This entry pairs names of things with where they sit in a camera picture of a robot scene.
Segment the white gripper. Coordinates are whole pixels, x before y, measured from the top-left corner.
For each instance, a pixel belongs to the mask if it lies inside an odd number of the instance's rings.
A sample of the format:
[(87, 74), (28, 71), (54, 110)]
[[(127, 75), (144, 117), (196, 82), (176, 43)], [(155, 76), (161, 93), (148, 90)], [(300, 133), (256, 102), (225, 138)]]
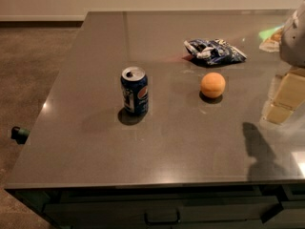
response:
[(305, 102), (305, 1), (286, 21), (279, 50), (283, 61), (300, 68), (285, 73), (266, 106), (265, 119), (274, 124), (285, 122)]

